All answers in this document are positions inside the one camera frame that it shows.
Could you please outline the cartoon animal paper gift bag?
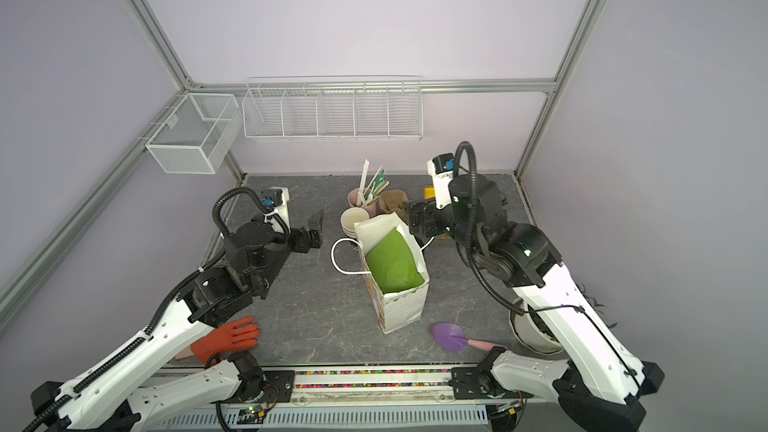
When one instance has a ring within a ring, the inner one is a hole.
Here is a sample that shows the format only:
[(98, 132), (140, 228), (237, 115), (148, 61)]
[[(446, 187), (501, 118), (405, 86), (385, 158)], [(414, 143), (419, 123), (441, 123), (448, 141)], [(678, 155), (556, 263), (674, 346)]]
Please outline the cartoon animal paper gift bag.
[[(336, 248), (349, 242), (357, 247), (360, 265), (345, 270), (336, 261)], [(330, 258), (337, 272), (360, 275), (383, 333), (389, 334), (421, 319), (430, 284), (424, 247), (395, 214), (379, 215), (355, 225), (355, 236), (337, 240)]]

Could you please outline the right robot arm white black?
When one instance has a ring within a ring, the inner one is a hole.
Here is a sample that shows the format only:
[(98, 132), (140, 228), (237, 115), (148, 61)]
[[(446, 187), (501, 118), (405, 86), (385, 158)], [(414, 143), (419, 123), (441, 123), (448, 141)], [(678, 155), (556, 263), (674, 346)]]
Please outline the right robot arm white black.
[(447, 235), (483, 289), (510, 313), (535, 315), (563, 347), (544, 362), (494, 346), (459, 391), (488, 398), (514, 393), (556, 403), (585, 431), (637, 431), (645, 395), (665, 378), (615, 337), (574, 282), (561, 253), (530, 223), (508, 219), (497, 184), (477, 171), (472, 144), (427, 163), (435, 195), (406, 205), (410, 232), (426, 241)]

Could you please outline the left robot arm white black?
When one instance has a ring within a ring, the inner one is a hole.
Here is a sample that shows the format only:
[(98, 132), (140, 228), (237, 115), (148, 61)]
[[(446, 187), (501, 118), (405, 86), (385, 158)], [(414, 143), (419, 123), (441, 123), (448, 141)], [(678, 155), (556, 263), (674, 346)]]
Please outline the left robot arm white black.
[(236, 187), (220, 196), (212, 219), (221, 249), (178, 283), (149, 323), (116, 351), (73, 379), (39, 386), (27, 430), (144, 431), (209, 403), (278, 399), (279, 388), (248, 351), (159, 386), (145, 382), (254, 298), (266, 298), (291, 254), (321, 247), (323, 211), (294, 228), (283, 193), (273, 188), (260, 197)]

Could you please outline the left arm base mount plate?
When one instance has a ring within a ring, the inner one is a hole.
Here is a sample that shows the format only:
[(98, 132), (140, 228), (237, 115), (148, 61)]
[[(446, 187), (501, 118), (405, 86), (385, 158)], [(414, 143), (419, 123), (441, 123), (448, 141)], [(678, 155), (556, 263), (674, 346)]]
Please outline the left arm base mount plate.
[(242, 381), (224, 403), (287, 403), (291, 400), (296, 374), (294, 370), (265, 370)]

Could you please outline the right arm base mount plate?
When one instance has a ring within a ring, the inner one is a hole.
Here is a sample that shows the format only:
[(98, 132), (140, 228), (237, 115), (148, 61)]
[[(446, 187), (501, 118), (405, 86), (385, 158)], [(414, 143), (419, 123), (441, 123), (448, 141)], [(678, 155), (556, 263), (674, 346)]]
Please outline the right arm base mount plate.
[(518, 390), (508, 390), (491, 375), (478, 366), (453, 367), (450, 369), (449, 385), (458, 400), (480, 399), (529, 399), (533, 395)]

